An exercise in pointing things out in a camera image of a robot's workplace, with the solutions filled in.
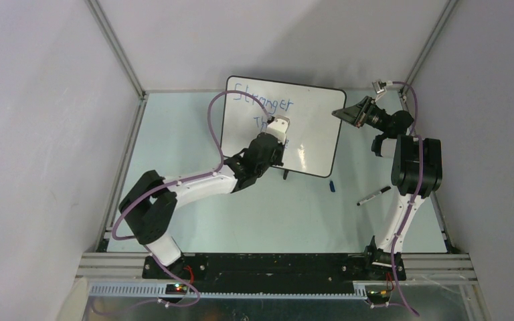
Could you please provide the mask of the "white whiteboard black frame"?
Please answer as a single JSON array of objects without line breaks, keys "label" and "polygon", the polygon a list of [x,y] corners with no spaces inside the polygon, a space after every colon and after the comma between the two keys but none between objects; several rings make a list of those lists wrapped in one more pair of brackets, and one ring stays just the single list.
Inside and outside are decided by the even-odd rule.
[{"label": "white whiteboard black frame", "polygon": [[267,116],[289,120],[282,169],[328,177],[333,168],[343,90],[230,76],[226,81],[221,148],[232,156],[247,147],[267,127]]}]

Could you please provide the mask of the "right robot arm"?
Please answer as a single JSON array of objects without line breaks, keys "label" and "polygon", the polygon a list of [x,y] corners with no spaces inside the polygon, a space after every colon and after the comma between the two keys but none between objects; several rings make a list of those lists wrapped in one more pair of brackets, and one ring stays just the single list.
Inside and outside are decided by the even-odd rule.
[{"label": "right robot arm", "polygon": [[356,128],[368,125],[379,130],[371,151],[392,160],[392,202],[385,223],[365,248],[362,262],[364,274],[378,280],[399,264],[404,238],[417,210],[441,185],[441,142],[408,135],[414,117],[405,110],[388,114],[369,96],[332,115]]}]

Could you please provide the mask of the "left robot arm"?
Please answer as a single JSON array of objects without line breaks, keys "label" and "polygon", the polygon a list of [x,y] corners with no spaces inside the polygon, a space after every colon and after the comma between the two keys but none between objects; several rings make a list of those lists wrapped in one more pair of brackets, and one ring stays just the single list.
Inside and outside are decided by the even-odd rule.
[{"label": "left robot arm", "polygon": [[227,158],[214,171],[169,181],[157,171],[145,172],[120,202],[120,217],[136,239],[159,263],[168,278],[185,269],[182,252],[169,232],[180,207],[214,195],[231,194],[252,186],[273,166],[282,165],[285,134],[261,132],[249,147]]}]

